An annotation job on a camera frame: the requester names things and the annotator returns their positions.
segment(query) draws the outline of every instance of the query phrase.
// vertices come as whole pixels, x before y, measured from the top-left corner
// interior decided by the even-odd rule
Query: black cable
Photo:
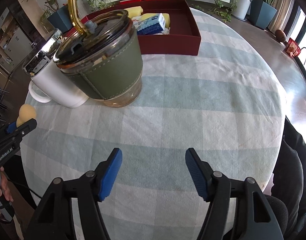
[[[29,190],[30,192],[32,192],[35,196],[37,196],[38,198],[42,199],[42,197],[41,197],[40,195],[38,195],[36,192],[34,192],[33,190],[31,190],[29,187],[27,187],[27,186],[25,186],[25,185],[23,185],[23,184],[21,184],[21,183],[15,182],[15,181],[13,181],[13,180],[10,180],[10,179],[9,179],[8,181],[11,182],[11,183],[13,183],[13,184],[16,184],[16,185],[19,185],[19,186],[22,186],[22,187],[28,189],[28,190]]]

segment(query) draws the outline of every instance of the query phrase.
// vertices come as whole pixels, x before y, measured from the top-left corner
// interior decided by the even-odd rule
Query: blue planter
[[[68,6],[63,6],[62,8],[58,9],[47,19],[55,28],[60,29],[62,33],[65,33],[73,28]]]
[[[265,30],[269,25],[277,10],[262,0],[253,0],[249,21],[256,27]]]

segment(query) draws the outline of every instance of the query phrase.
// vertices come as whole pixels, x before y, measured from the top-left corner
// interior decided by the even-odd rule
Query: screw
[[[251,183],[251,184],[255,183],[255,179],[253,179],[252,177],[248,177],[246,180],[248,183]]]
[[[93,177],[95,175],[95,172],[94,171],[87,171],[85,173],[85,175],[86,175],[86,177],[91,178],[91,177]]]
[[[213,172],[213,175],[214,175],[215,177],[217,177],[217,178],[222,177],[222,173],[221,173],[220,171],[214,171],[214,172]]]
[[[61,178],[55,178],[55,179],[53,179],[53,183],[54,183],[54,184],[60,184],[61,181],[62,181]]]

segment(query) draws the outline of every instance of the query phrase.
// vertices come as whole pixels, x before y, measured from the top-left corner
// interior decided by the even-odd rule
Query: red packaging bag
[[[289,41],[287,42],[287,46],[285,48],[285,52],[290,57],[295,57],[295,56],[298,56],[300,54],[301,49],[295,41],[293,41],[291,38],[289,38]]]

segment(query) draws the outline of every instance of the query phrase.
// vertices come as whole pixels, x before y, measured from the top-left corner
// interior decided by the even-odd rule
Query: blue gripper pad
[[[122,151],[118,149],[117,153],[113,157],[113,160],[109,163],[105,174],[101,180],[101,190],[98,194],[100,201],[103,201],[107,196],[110,195],[118,171],[120,170],[120,166],[122,165],[122,160]]]
[[[189,169],[198,195],[206,201],[208,196],[206,180],[189,150],[185,152],[185,163]]]
[[[15,130],[16,130],[16,122],[13,122],[13,123],[11,123],[8,127],[7,127],[7,129],[6,129],[6,131],[8,132],[8,133],[12,133],[12,132],[14,132]]]

